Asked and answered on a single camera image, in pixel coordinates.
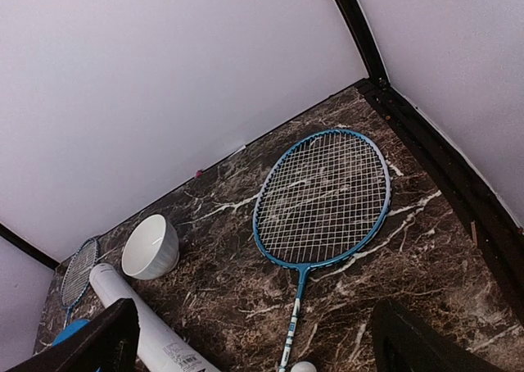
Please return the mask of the white shuttlecock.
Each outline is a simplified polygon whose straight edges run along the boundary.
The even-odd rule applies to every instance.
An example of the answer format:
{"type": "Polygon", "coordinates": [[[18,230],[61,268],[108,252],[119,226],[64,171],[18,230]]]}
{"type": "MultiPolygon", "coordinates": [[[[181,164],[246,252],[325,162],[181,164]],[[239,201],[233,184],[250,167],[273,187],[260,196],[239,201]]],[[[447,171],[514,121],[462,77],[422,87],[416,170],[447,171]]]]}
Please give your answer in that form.
{"type": "Polygon", "coordinates": [[[311,362],[299,361],[292,366],[291,372],[317,372],[317,369],[311,362]]]}

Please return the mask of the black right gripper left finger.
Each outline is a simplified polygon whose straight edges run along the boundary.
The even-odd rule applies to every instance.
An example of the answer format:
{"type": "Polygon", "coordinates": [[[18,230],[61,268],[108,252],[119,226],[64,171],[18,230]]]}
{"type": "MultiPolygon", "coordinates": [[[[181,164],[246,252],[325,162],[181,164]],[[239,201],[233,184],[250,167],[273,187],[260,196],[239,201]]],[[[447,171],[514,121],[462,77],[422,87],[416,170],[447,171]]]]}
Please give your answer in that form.
{"type": "Polygon", "coordinates": [[[12,371],[133,371],[140,328],[138,310],[121,298],[65,341],[12,371]]]}

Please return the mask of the white shuttlecock tube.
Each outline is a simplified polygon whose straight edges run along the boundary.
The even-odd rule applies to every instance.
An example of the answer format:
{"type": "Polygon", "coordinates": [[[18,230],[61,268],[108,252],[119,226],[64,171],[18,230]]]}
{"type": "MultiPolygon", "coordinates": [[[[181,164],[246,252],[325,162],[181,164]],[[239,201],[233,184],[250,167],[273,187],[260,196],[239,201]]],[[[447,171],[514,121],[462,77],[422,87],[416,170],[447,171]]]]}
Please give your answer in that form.
{"type": "Polygon", "coordinates": [[[138,312],[138,358],[148,370],[182,372],[217,370],[156,315],[112,265],[107,263],[95,265],[90,272],[89,282],[105,308],[121,298],[133,300],[138,312]]]}

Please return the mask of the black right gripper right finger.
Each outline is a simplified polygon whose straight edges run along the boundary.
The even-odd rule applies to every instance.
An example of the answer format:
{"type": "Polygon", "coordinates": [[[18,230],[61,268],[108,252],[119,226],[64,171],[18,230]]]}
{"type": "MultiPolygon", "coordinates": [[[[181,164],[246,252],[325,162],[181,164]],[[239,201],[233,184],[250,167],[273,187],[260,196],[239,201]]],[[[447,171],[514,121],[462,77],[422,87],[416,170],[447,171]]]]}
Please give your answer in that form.
{"type": "Polygon", "coordinates": [[[439,335],[390,298],[372,312],[373,352],[378,371],[499,371],[439,335]]]}

